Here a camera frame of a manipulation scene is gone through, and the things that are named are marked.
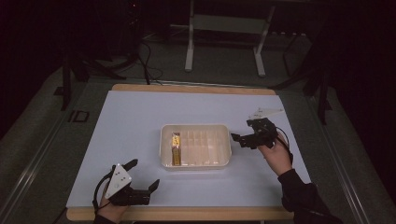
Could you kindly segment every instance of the person's hand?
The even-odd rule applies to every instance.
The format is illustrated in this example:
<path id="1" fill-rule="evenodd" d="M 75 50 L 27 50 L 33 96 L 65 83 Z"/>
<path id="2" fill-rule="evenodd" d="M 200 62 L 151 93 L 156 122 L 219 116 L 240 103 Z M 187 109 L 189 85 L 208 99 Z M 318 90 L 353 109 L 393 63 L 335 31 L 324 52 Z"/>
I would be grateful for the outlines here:
<path id="1" fill-rule="evenodd" d="M 107 189 L 107 185 L 103 191 L 102 199 L 99 205 L 100 209 L 98 210 L 97 215 L 105 217 L 112 222 L 120 223 L 122 215 L 125 213 L 129 206 L 117 206 L 112 204 L 108 199 L 106 199 L 105 192 Z"/>
<path id="2" fill-rule="evenodd" d="M 277 135 L 283 142 L 285 139 L 281 133 Z M 259 151 L 262 153 L 264 158 L 267 160 L 271 169 L 278 175 L 282 175 L 287 171 L 291 170 L 291 163 L 289 158 L 289 153 L 285 149 L 285 147 L 279 142 L 279 140 L 275 140 L 275 144 L 272 148 L 268 148 L 267 146 L 259 146 Z"/>

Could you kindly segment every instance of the white tray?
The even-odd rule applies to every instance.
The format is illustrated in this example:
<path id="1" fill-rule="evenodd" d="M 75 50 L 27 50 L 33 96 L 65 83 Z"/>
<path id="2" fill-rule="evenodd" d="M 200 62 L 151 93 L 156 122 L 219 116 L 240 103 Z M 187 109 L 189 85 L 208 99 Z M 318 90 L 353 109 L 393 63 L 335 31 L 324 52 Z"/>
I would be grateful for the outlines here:
<path id="1" fill-rule="evenodd" d="M 172 133 L 180 133 L 181 165 L 172 164 Z M 231 158 L 230 134 L 222 124 L 165 125 L 160 157 L 166 170 L 222 169 Z"/>

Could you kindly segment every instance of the black cable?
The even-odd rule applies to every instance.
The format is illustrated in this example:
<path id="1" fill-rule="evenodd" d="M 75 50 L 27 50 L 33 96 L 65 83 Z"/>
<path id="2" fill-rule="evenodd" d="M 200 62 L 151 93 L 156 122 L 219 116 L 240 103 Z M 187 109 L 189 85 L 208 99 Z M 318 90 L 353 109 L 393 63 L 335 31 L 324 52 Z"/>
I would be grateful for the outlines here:
<path id="1" fill-rule="evenodd" d="M 148 66 L 148 64 L 149 64 L 149 58 L 151 56 L 151 47 L 148 44 L 146 44 L 145 42 L 143 42 L 143 41 L 141 42 L 141 44 L 148 48 L 148 57 L 147 57 L 145 62 L 143 62 L 142 58 L 140 56 L 138 56 L 139 61 L 142 63 L 142 66 L 143 66 L 143 69 L 144 69 L 144 72 L 145 72 L 145 78 L 146 78 L 146 81 L 147 81 L 148 85 L 149 85 L 149 81 L 150 80 L 155 81 L 158 84 L 162 85 L 162 83 L 158 80 L 158 78 L 160 78 L 163 75 L 163 71 L 161 71 L 159 69 L 156 69 L 156 68 L 151 68 L 151 69 L 159 70 L 161 72 L 161 74 L 158 77 L 153 77 L 151 75 L 151 73 L 149 72 L 149 68 L 150 67 Z"/>
<path id="2" fill-rule="evenodd" d="M 280 129 L 280 128 L 278 128 L 278 127 L 276 127 L 276 128 L 279 129 L 279 130 L 283 133 L 283 135 L 284 135 L 285 138 L 286 138 L 287 143 L 285 143 L 279 136 L 276 137 L 276 140 L 279 141 L 280 144 L 282 144 L 282 146 L 288 151 L 290 163 L 293 164 L 293 154 L 292 154 L 291 151 L 290 151 L 290 142 L 289 142 L 289 138 L 288 138 L 288 136 L 286 135 L 286 133 L 285 133 L 282 129 Z"/>
<path id="3" fill-rule="evenodd" d="M 105 182 L 105 180 L 109 179 L 109 178 L 113 175 L 113 172 L 114 172 L 114 167 L 113 167 L 113 169 L 111 170 L 110 173 L 108 173 L 107 175 L 105 175 L 105 176 L 99 181 L 98 185 L 97 185 L 96 188 L 95 188 L 95 192 L 94 192 L 94 194 L 93 194 L 93 201 L 92 201 L 93 208 L 94 208 L 94 210 L 95 210 L 95 214 L 96 214 L 96 213 L 98 212 L 98 210 L 99 210 L 99 203 L 98 203 L 98 201 L 97 201 L 97 195 L 98 195 L 99 188 L 102 186 L 102 184 L 103 184 L 103 182 Z"/>

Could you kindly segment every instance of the metal leg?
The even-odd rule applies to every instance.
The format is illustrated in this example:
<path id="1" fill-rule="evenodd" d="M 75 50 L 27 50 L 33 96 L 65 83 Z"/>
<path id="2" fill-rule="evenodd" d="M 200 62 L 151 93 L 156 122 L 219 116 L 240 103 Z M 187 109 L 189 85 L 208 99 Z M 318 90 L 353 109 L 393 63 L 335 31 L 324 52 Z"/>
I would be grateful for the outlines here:
<path id="1" fill-rule="evenodd" d="M 264 24 L 262 28 L 262 37 L 260 39 L 260 43 L 257 47 L 253 49 L 254 58 L 256 60 L 256 66 L 259 77 L 265 77 L 264 65 L 262 64 L 262 46 L 264 45 L 265 37 L 268 35 L 268 29 L 271 24 L 271 19 L 274 16 L 276 7 L 271 7 L 270 12 L 267 17 L 267 23 Z"/>
<path id="2" fill-rule="evenodd" d="M 190 0 L 190 25 L 189 25 L 189 46 L 187 48 L 186 66 L 184 67 L 186 72 L 192 71 L 192 60 L 194 57 L 194 0 Z"/>

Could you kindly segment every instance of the dark background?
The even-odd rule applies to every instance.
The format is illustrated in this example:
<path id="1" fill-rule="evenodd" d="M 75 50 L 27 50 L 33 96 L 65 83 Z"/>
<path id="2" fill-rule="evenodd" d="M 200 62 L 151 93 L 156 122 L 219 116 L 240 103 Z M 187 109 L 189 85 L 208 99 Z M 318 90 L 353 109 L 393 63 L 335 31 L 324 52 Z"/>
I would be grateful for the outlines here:
<path id="1" fill-rule="evenodd" d="M 11 127 L 41 87 L 43 81 L 62 65 L 63 36 L 70 38 L 94 58 L 106 58 L 112 50 L 109 31 L 99 22 L 95 4 L 103 0 L 48 1 L 1 0 L 0 5 L 0 137 Z M 318 37 L 314 20 L 306 18 L 302 7 L 282 7 L 274 16 L 273 31 L 302 30 L 317 41 L 307 56 L 311 66 L 327 64 L 332 70 L 331 85 L 356 128 L 378 175 L 396 202 L 393 178 L 395 146 L 395 61 L 396 3 L 392 1 L 350 0 L 332 12 L 327 33 Z M 188 1 L 145 1 L 142 20 L 151 29 L 167 36 L 170 22 L 187 24 Z M 101 7 L 101 10 L 114 9 Z M 213 6 L 198 8 L 210 12 Z M 222 11 L 242 13 L 241 7 Z"/>

